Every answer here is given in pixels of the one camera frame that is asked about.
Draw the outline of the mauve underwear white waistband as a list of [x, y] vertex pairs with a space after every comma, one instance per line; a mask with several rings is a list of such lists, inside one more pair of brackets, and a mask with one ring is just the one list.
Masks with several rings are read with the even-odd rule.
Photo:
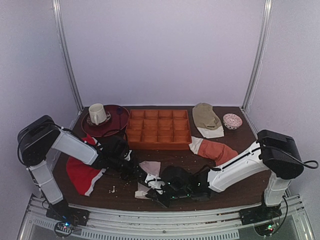
[[138, 182], [137, 190], [135, 191], [134, 197], [136, 199], [145, 199], [147, 193], [152, 188], [149, 185], [146, 185], [146, 178], [147, 177], [158, 177], [160, 175], [161, 170], [161, 162], [159, 161], [143, 161], [139, 163], [140, 168], [142, 169], [142, 176], [139, 179], [142, 183]]

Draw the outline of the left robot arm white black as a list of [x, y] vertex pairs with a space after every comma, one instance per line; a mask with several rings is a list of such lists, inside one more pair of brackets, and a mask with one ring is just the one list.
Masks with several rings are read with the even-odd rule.
[[80, 162], [75, 168], [75, 176], [84, 178], [82, 194], [85, 196], [91, 194], [96, 181], [106, 170], [117, 171], [125, 179], [145, 175], [125, 139], [116, 135], [103, 144], [93, 138], [85, 141], [70, 129], [55, 124], [48, 115], [22, 129], [17, 141], [19, 161], [30, 171], [35, 184], [51, 205], [65, 200], [46, 162], [47, 153], [51, 149]]

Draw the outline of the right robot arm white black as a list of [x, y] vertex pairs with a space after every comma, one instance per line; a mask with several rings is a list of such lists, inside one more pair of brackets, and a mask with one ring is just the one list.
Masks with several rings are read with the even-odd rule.
[[266, 129], [257, 136], [245, 151], [219, 166], [205, 165], [198, 172], [190, 173], [180, 166], [170, 165], [160, 176], [137, 166], [137, 180], [150, 188], [147, 198], [168, 208], [175, 199], [206, 201], [237, 182], [270, 170], [262, 203], [269, 208], [277, 207], [291, 180], [304, 171], [304, 166], [292, 137]]

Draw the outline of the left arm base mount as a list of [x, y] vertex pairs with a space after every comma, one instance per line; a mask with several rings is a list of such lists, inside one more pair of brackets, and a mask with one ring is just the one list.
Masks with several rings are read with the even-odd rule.
[[89, 220], [90, 212], [85, 209], [67, 207], [58, 210], [49, 205], [46, 210], [46, 217], [57, 220], [53, 232], [59, 238], [69, 237], [79, 226], [85, 227]]

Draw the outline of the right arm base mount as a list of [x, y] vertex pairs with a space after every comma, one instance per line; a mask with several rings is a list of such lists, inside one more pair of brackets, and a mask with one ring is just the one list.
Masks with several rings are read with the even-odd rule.
[[239, 217], [241, 224], [254, 225], [255, 232], [261, 237], [271, 237], [279, 228], [282, 227], [284, 221], [281, 222], [282, 211], [281, 205], [266, 206], [262, 204], [251, 208], [241, 209]]

